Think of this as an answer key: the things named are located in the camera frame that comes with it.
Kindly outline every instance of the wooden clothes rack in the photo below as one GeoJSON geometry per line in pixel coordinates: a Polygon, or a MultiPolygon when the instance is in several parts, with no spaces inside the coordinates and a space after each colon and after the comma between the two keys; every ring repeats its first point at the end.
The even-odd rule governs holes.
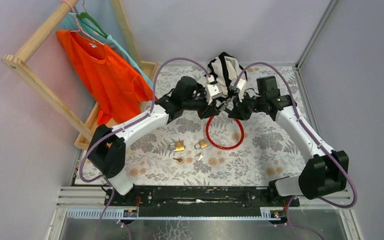
{"type": "MultiPolygon", "coordinates": [[[[72,6],[76,5],[79,0],[67,0],[72,6]]],[[[145,74],[154,79],[158,64],[155,62],[141,61],[132,30],[127,18],[127,14],[122,0],[110,0],[118,24],[121,28],[124,40],[127,45],[127,51],[133,60],[142,68],[145,74]]],[[[17,51],[15,55],[6,54],[2,61],[14,73],[22,78],[32,89],[34,89],[42,98],[44,98],[57,112],[59,112],[77,131],[79,135],[75,141],[75,145],[80,149],[87,149],[95,132],[97,125],[97,116],[99,106],[96,103],[87,118],[86,122],[82,122],[68,106],[55,95],[54,92],[40,79],[36,73],[27,66],[29,59],[35,54],[39,47],[45,42],[54,29],[60,24],[64,17],[70,12],[71,7],[62,2],[58,8],[48,17],[48,19],[33,33],[27,42],[17,51]]],[[[112,127],[116,123],[113,120],[107,124],[112,127]]]]}

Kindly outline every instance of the red rubber band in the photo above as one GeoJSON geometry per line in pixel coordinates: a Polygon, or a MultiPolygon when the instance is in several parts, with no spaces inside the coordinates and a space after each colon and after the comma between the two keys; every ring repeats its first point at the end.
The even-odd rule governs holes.
{"type": "Polygon", "coordinates": [[[239,142],[236,143],[233,146],[220,146],[220,145],[216,144],[215,142],[213,142],[213,140],[211,140],[210,134],[208,133],[208,129],[210,128],[210,123],[213,120],[213,118],[214,118],[214,116],[211,116],[208,119],[208,122],[206,123],[206,127],[205,127],[205,134],[206,134],[206,138],[208,138],[208,141],[214,147],[216,147],[218,149],[231,150],[231,149],[235,149],[235,148],[239,147],[239,145],[241,145],[241,143],[244,141],[244,136],[245,136],[244,128],[242,127],[241,122],[238,119],[236,119],[236,118],[234,119],[236,121],[237,125],[239,126],[239,129],[240,129],[240,140],[239,140],[239,142]]]}

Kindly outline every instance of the table surface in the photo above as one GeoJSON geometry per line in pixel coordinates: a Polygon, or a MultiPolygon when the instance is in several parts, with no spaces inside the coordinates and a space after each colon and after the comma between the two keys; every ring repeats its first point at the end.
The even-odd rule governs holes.
{"type": "MultiPolygon", "coordinates": [[[[291,66],[277,69],[287,80],[295,101],[306,117],[294,70],[291,66]]],[[[265,66],[251,67],[247,71],[248,88],[257,89],[257,78],[276,76],[282,95],[287,94],[282,79],[265,66]]],[[[182,76],[196,80],[204,75],[195,66],[166,66],[157,79],[156,96],[161,97],[182,76]]],[[[125,169],[136,185],[188,185],[188,186],[267,186],[268,182],[286,176],[297,176],[304,168],[304,160],[286,132],[264,113],[253,113],[241,121],[245,132],[243,143],[232,150],[222,150],[208,143],[204,149],[195,149],[205,139],[207,119],[201,120],[196,112],[185,111],[168,125],[146,134],[126,150],[125,169]],[[185,150],[173,152],[168,145],[183,141],[185,150]],[[198,160],[197,154],[203,153],[198,160]],[[178,162],[173,158],[183,158],[178,162]]],[[[241,137],[239,127],[224,112],[214,117],[209,128],[211,139],[221,146],[232,146],[241,137]]],[[[86,161],[84,176],[91,179],[100,174],[90,161],[86,161]]],[[[76,173],[74,184],[102,185],[103,179],[85,183],[76,173]]]]}

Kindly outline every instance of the padlock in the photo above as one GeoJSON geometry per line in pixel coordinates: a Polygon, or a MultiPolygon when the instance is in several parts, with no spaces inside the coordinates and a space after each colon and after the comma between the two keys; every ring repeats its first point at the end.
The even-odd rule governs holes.
{"type": "Polygon", "coordinates": [[[168,148],[173,148],[174,147],[174,152],[180,152],[185,150],[185,145],[183,144],[183,141],[176,141],[175,143],[171,143],[168,145],[168,148]]]}
{"type": "Polygon", "coordinates": [[[208,143],[207,143],[207,141],[202,139],[197,144],[195,144],[194,147],[195,147],[195,149],[204,149],[204,148],[208,147],[208,143]]]}

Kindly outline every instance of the pink hanger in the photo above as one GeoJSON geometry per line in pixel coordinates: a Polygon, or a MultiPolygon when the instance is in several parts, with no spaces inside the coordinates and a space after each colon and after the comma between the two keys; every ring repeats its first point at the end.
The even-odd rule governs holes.
{"type": "Polygon", "coordinates": [[[83,30],[82,26],[80,25],[79,20],[76,17],[76,10],[74,10],[74,7],[68,1],[62,0],[61,3],[62,2],[68,4],[71,7],[71,11],[74,13],[75,22],[77,23],[77,26],[78,26],[78,30],[70,30],[70,32],[82,32],[86,36],[88,36],[90,39],[92,39],[93,41],[95,41],[97,43],[100,43],[101,45],[104,45],[102,42],[98,41],[96,38],[94,38],[93,36],[89,35],[85,30],[83,30]]]}

